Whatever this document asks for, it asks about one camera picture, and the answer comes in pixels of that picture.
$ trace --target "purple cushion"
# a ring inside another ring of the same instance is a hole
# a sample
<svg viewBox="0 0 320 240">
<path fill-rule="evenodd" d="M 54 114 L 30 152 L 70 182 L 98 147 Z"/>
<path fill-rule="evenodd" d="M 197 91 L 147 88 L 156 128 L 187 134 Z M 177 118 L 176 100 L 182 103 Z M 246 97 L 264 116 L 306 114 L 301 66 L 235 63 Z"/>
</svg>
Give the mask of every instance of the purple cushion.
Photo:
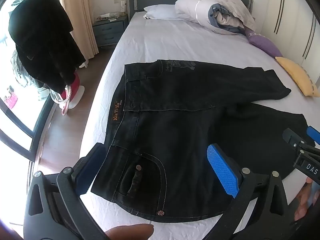
<svg viewBox="0 0 320 240">
<path fill-rule="evenodd" d="M 258 47 L 259 49 L 262 49 L 271 57 L 283 57 L 276 45 L 265 36 L 262 36 L 259 33 L 255 33 L 253 30 L 248 28 L 245 28 L 245 35 L 252 45 Z"/>
</svg>

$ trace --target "yellow pillow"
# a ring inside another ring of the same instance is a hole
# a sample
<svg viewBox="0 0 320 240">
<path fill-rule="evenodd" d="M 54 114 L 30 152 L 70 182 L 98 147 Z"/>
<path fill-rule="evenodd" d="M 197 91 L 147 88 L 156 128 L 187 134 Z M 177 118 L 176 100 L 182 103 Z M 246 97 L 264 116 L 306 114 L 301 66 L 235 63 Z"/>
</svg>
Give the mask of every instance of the yellow pillow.
<svg viewBox="0 0 320 240">
<path fill-rule="evenodd" d="M 292 77 L 305 96 L 320 97 L 317 87 L 303 67 L 284 57 L 276 57 L 276 60 Z"/>
</svg>

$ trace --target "black clothing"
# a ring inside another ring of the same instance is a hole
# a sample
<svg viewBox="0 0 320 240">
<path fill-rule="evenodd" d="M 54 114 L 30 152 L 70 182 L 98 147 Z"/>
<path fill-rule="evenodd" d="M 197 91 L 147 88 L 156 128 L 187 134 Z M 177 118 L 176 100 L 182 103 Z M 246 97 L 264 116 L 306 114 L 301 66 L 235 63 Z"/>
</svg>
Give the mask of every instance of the black clothing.
<svg viewBox="0 0 320 240">
<path fill-rule="evenodd" d="M 290 91 L 273 70 L 261 68 L 173 60 L 126 65 L 109 111 L 108 154 L 92 192 L 157 222 L 221 214 L 232 197 L 210 166 L 207 147 L 218 143 L 242 167 L 287 176 L 295 152 L 282 131 L 289 127 L 310 143 L 303 115 L 249 102 Z"/>
<path fill-rule="evenodd" d="M 85 62 L 72 30 L 59 0 L 23 0 L 9 20 L 10 36 L 27 72 L 60 94 Z"/>
</svg>

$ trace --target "window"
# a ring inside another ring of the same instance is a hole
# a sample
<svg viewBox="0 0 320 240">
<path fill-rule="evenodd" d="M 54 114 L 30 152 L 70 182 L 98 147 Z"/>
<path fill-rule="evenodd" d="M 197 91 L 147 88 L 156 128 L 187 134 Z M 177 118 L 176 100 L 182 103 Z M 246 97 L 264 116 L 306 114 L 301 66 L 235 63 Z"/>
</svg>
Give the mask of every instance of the window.
<svg viewBox="0 0 320 240">
<path fill-rule="evenodd" d="M 5 0 L 0 9 L 0 217 L 23 237 L 29 178 L 53 101 L 49 89 L 39 88 L 19 65 L 8 32 L 10 15 L 22 1 Z"/>
</svg>

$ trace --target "mattress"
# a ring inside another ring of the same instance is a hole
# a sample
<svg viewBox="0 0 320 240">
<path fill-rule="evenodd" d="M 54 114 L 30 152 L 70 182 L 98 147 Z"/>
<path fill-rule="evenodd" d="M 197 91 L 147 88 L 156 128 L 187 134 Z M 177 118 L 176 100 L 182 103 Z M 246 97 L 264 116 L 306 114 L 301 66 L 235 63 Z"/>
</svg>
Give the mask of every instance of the mattress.
<svg viewBox="0 0 320 240">
<path fill-rule="evenodd" d="M 282 83 L 292 92 L 281 100 L 256 103 L 280 111 L 303 114 L 308 125 L 320 130 L 320 99 L 305 97 L 285 70 L 272 57 L 251 45 L 245 36 L 216 34 L 188 21 L 146 20 L 144 14 L 140 12 L 133 16 L 103 73 L 84 131 L 80 157 L 86 156 L 95 143 L 104 142 L 111 99 L 124 72 L 124 65 L 154 62 L 157 59 L 274 69 Z M 283 179 L 288 203 L 295 198 L 305 181 L 306 176 L 298 170 Z M 220 217 L 186 223 L 156 223 L 127 213 L 117 204 L 91 193 L 90 189 L 81 196 L 81 200 L 104 231 L 119 225 L 151 223 L 155 227 L 151 239 L 201 240 Z M 255 201 L 250 202 L 237 231 L 247 224 Z"/>
</svg>

